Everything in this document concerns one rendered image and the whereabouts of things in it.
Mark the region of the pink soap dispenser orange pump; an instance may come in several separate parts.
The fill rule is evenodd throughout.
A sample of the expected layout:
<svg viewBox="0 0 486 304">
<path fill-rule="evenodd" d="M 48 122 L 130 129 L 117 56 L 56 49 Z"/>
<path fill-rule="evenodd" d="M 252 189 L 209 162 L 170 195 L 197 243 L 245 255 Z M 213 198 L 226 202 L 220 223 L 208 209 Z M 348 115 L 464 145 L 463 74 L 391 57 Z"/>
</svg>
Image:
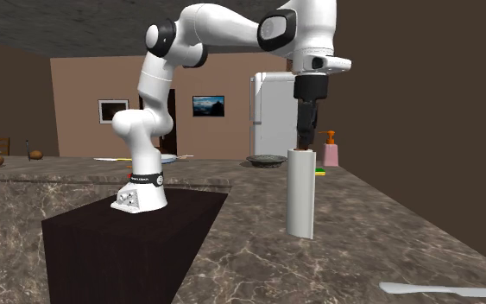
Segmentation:
<svg viewBox="0 0 486 304">
<path fill-rule="evenodd" d="M 325 131 L 327 139 L 325 141 L 323 152 L 323 166 L 324 167 L 337 167 L 338 166 L 338 146 L 335 143 L 333 130 Z"/>
</svg>

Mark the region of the white framed dark wall picture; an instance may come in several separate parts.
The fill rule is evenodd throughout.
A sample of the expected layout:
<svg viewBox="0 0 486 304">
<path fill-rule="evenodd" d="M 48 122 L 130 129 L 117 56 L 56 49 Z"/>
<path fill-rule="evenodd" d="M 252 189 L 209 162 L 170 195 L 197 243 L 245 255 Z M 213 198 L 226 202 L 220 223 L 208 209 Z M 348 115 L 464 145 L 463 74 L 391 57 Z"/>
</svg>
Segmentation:
<svg viewBox="0 0 486 304">
<path fill-rule="evenodd" d="M 111 124 L 113 117 L 119 111 L 129 109 L 128 99 L 99 99 L 98 116 L 100 124 Z"/>
</svg>

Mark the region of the white paper towel roll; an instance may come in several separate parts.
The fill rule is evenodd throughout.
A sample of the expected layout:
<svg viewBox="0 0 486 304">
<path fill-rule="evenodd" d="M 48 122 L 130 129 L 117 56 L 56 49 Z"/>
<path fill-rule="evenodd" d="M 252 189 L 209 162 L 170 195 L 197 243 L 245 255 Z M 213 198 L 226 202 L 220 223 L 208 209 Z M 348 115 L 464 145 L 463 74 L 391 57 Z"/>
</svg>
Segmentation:
<svg viewBox="0 0 486 304">
<path fill-rule="evenodd" d="M 316 153 L 311 149 L 287 152 L 286 232 L 313 239 Z"/>
</svg>

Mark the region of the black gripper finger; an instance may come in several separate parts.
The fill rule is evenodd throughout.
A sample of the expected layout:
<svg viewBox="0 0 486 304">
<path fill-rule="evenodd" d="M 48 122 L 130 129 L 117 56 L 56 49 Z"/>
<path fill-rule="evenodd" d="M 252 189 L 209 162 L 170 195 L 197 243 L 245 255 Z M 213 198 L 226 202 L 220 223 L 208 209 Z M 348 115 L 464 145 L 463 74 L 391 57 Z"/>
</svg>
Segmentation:
<svg viewBox="0 0 486 304">
<path fill-rule="evenodd" d="M 315 101 L 305 102 L 302 99 L 298 103 L 297 132 L 298 148 L 309 149 L 313 143 L 317 126 L 318 105 Z"/>
</svg>

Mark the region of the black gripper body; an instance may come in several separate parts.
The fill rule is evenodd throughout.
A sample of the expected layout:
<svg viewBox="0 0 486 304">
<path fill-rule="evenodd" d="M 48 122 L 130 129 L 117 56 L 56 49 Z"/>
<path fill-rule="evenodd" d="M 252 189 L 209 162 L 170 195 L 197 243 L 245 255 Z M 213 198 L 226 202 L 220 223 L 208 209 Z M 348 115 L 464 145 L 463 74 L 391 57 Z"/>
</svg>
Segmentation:
<svg viewBox="0 0 486 304">
<path fill-rule="evenodd" d="M 316 101 L 327 98 L 328 75 L 306 74 L 295 77 L 293 96 L 303 101 Z"/>
</svg>

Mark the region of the dark grey bowl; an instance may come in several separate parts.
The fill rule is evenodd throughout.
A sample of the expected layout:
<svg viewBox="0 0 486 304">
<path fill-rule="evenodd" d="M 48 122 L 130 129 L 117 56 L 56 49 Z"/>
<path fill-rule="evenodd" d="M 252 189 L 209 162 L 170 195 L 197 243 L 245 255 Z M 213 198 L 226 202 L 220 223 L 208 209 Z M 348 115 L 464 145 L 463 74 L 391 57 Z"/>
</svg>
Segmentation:
<svg viewBox="0 0 486 304">
<path fill-rule="evenodd" d="M 283 155 L 251 155 L 246 160 L 256 168 L 278 168 L 287 158 Z"/>
</svg>

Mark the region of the dark robot stand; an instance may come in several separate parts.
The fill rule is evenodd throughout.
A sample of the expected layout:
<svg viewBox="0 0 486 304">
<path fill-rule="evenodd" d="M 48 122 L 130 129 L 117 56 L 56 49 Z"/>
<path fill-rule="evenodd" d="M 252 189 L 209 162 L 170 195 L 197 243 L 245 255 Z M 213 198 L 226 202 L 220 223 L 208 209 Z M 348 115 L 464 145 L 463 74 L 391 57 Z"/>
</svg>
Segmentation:
<svg viewBox="0 0 486 304">
<path fill-rule="evenodd" d="M 101 199 L 42 221 L 50 304 L 171 304 L 227 196 L 169 188 L 127 213 Z"/>
</svg>

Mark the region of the white refrigerator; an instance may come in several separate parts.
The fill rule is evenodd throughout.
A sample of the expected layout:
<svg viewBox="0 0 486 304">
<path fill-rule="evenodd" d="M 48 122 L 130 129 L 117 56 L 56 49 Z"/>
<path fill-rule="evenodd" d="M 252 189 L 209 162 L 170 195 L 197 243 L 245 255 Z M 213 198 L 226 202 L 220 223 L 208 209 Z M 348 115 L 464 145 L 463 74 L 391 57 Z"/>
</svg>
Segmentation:
<svg viewBox="0 0 486 304">
<path fill-rule="evenodd" d="M 249 154 L 287 156 L 297 145 L 298 100 L 293 97 L 295 75 L 261 72 L 250 78 Z"/>
</svg>

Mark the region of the blue landscape wall picture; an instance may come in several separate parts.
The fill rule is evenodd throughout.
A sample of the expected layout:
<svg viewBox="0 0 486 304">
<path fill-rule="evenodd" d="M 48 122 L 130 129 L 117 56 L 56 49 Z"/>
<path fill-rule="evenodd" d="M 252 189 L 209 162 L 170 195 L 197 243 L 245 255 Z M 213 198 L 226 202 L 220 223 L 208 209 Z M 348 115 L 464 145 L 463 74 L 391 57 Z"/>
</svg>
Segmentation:
<svg viewBox="0 0 486 304">
<path fill-rule="evenodd" d="M 223 117 L 224 96 L 193 96 L 194 117 Z"/>
</svg>

